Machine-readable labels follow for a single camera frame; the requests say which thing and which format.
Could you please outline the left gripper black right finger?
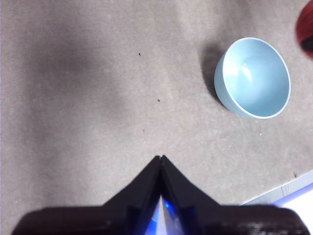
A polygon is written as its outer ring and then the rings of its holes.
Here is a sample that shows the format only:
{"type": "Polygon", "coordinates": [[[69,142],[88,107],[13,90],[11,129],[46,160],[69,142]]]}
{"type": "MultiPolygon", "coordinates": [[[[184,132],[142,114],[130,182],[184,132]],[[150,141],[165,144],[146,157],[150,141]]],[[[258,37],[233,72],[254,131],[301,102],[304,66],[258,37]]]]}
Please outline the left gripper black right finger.
{"type": "Polygon", "coordinates": [[[186,235],[308,235],[300,216],[271,205],[220,205],[160,157],[162,196],[186,235]]]}

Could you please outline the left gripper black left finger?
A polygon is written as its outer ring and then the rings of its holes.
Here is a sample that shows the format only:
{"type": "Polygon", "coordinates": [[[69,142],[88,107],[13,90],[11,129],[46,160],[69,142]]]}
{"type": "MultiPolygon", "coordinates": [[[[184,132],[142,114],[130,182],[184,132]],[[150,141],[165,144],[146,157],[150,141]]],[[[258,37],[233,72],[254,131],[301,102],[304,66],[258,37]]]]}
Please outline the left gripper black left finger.
{"type": "Polygon", "coordinates": [[[102,206],[49,207],[25,214],[14,235],[143,235],[159,201],[161,157],[155,156],[102,206]]]}

